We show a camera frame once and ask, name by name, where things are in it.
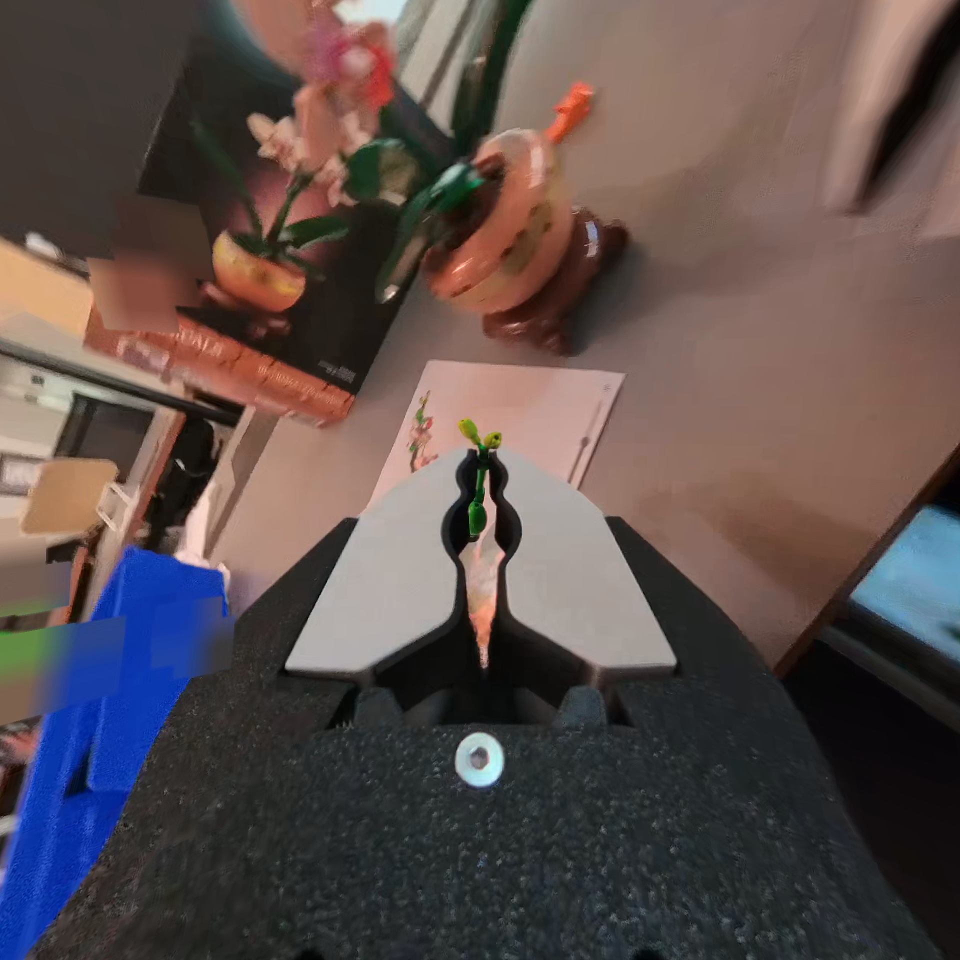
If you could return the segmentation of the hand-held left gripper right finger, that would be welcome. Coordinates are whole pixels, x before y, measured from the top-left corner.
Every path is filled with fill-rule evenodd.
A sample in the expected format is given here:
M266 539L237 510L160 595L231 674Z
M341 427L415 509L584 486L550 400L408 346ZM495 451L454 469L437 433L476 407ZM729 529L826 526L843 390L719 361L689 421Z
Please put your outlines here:
M560 702L575 687L673 674L664 629L608 520L582 493L502 448L490 464L502 550L490 678Z

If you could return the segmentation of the orange brick separator tool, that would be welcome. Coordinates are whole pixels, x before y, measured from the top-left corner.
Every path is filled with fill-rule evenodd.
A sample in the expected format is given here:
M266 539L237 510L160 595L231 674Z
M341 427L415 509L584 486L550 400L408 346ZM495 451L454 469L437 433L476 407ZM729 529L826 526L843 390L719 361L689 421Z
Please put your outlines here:
M594 102L594 88L580 80L573 82L554 106L554 119L544 131L544 137L557 146L569 137L590 115Z

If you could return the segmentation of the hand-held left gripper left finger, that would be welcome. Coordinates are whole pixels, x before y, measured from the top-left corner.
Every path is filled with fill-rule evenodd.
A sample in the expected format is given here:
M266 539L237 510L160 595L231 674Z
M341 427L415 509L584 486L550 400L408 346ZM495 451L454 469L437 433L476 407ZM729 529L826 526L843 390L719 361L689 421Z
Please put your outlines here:
M460 558L476 454L455 450L356 519L285 661L292 676L427 698L481 675Z

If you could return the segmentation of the chair with wooden back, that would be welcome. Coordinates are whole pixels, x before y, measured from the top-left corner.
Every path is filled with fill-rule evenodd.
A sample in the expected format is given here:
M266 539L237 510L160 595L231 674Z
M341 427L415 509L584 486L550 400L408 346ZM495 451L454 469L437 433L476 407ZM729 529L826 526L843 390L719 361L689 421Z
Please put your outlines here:
M58 458L42 465L19 519L26 537L60 537L87 533L99 526L104 491L116 480L110 460Z

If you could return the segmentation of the green toy bud stem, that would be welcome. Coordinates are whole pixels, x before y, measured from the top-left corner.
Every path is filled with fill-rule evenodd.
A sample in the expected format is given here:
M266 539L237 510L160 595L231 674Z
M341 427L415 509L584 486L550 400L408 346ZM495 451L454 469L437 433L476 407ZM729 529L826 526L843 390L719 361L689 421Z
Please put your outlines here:
M488 523L485 507L487 481L493 462L493 454L499 449L502 434L492 431L482 436L474 423L468 417L458 421L458 430L462 437L469 441L476 452L476 473L472 498L467 506L467 525L469 540L475 543L484 533Z

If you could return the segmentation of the toy brick orchid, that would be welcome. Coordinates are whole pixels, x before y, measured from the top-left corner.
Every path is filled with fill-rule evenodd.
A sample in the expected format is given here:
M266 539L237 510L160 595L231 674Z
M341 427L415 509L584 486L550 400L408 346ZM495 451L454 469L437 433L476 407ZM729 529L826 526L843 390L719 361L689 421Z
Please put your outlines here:
M288 178L285 205L260 233L263 245L295 264L295 249L333 237L332 217L285 221L294 199L313 187L331 189L334 207L397 207L393 245L376 280L380 303L422 270L433 296L480 317L486 337L569 356L567 318L622 255L629 233L573 203L548 126L482 138L531 2L479 3L450 121L458 159L443 171L438 160L387 136L390 108L400 105L393 26L349 23L341 6L235 3L260 49L298 80L293 115L247 120L259 155Z

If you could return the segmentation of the white instruction booklet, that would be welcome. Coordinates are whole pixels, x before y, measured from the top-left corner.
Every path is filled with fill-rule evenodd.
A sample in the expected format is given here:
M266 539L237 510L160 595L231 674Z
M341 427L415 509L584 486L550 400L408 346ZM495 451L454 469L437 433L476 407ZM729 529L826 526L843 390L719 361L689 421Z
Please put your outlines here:
M459 430L464 419L480 439L498 432L504 450L579 488L625 378L604 370L431 360L370 500L437 459L470 449Z

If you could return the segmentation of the blue padded seat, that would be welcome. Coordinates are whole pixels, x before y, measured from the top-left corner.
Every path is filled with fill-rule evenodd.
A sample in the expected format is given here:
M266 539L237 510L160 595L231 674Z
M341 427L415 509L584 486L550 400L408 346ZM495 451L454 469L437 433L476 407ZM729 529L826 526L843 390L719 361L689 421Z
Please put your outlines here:
M858 583L849 603L958 663L958 513L921 508Z

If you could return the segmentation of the blue plastic bin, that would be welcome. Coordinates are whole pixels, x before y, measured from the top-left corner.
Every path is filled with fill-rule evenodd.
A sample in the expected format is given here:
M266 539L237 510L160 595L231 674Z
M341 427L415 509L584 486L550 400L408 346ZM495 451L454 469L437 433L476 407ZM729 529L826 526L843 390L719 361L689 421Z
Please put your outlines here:
M41 720L2 858L2 958L25 958L78 891L189 679L229 664L227 643L203 641L216 619L233 625L228 610L221 571L129 547L71 627L78 657L62 709Z

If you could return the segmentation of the dark printed toy set box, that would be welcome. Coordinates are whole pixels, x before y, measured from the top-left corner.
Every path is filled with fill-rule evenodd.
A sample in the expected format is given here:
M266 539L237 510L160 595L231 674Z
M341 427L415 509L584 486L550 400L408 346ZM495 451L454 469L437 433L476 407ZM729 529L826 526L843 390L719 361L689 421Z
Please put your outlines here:
M393 29L335 2L202 2L84 346L164 381L341 421L395 318L378 274L456 142L395 77Z

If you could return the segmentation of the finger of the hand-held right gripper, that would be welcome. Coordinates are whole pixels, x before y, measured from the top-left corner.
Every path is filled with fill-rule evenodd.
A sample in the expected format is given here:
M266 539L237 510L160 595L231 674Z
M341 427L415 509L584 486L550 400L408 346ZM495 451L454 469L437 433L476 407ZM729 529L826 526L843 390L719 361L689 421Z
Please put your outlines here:
M959 3L860 2L822 176L822 206L867 214L944 112L958 109Z

